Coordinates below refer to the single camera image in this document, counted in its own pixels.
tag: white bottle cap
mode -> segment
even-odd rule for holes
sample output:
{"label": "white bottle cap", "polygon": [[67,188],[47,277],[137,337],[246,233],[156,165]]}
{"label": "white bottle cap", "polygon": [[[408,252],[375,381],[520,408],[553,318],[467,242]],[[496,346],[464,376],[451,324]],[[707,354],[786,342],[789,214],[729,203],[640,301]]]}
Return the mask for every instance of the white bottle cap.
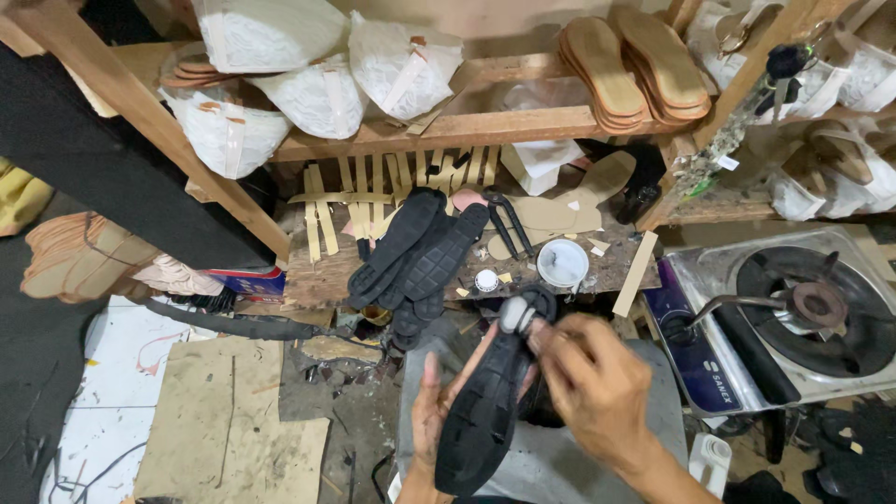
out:
{"label": "white bottle cap", "polygon": [[491,292],[498,287],[498,275],[492,270],[482,270],[476,274],[476,288],[483,292]]}

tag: stainless steel stove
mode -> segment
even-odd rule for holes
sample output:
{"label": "stainless steel stove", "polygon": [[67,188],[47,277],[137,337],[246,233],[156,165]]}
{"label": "stainless steel stove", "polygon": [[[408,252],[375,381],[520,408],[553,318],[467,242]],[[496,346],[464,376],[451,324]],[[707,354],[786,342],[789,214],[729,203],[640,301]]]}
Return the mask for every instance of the stainless steel stove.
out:
{"label": "stainless steel stove", "polygon": [[[697,416],[896,387],[896,293],[840,227],[672,253],[659,275],[643,292]],[[753,301],[688,329],[718,296]]]}

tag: right hand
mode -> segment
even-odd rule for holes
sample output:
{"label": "right hand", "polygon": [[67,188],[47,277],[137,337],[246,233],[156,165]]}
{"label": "right hand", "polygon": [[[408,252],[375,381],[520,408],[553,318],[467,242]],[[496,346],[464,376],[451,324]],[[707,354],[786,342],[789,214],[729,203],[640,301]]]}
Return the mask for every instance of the right hand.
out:
{"label": "right hand", "polygon": [[644,419],[650,366],[606,320],[586,315],[567,316],[554,327],[533,320],[529,347],[556,411],[582,448],[623,476],[645,471],[662,449]]}

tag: hand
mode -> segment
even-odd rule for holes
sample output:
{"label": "hand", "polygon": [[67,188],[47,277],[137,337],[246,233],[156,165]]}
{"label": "hand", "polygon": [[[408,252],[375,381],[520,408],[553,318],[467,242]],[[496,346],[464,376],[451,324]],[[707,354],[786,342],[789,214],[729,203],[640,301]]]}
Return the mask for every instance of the hand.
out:
{"label": "hand", "polygon": [[[442,436],[442,426],[448,411],[454,403],[454,398],[460,393],[467,379],[473,374],[473,370],[479,364],[486,349],[497,335],[498,326],[493,324],[482,342],[470,356],[463,369],[444,390],[440,385],[440,373],[438,358],[433,352],[426,355],[426,363],[423,368],[423,376],[420,378],[420,391],[414,401],[411,410],[411,422],[414,430],[414,459],[416,462],[435,470],[435,453],[439,446],[439,438]],[[535,379],[538,366],[532,364],[526,373],[526,378],[520,387],[517,400],[526,393]]]}
{"label": "hand", "polygon": [[556,411],[582,448],[623,476],[646,470],[662,450],[644,420],[650,366],[605,320],[584,315],[570,315],[555,327],[533,320],[529,347]]}

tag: pliers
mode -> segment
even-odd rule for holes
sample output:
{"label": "pliers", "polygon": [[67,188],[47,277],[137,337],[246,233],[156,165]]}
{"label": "pliers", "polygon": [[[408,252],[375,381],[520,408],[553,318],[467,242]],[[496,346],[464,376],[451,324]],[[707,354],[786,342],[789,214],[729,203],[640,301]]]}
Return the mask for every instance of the pliers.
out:
{"label": "pliers", "polygon": [[501,235],[501,240],[504,241],[507,250],[510,250],[511,256],[513,256],[514,259],[520,259],[520,255],[516,251],[516,246],[514,246],[513,240],[510,238],[510,233],[507,232],[507,227],[504,226],[504,222],[501,220],[501,215],[498,214],[498,206],[503,207],[504,211],[507,212],[507,217],[510,218],[513,230],[516,231],[516,236],[520,238],[520,243],[522,243],[522,247],[526,249],[526,253],[529,254],[529,257],[534,257],[535,250],[532,248],[532,244],[529,243],[529,237],[526,236],[526,230],[523,229],[522,224],[520,223],[520,218],[516,216],[516,212],[513,210],[513,205],[507,201],[507,198],[499,193],[495,186],[489,186],[483,189],[482,198],[488,202],[488,212],[491,214],[490,220],[495,225],[495,229],[498,230],[498,234]]}

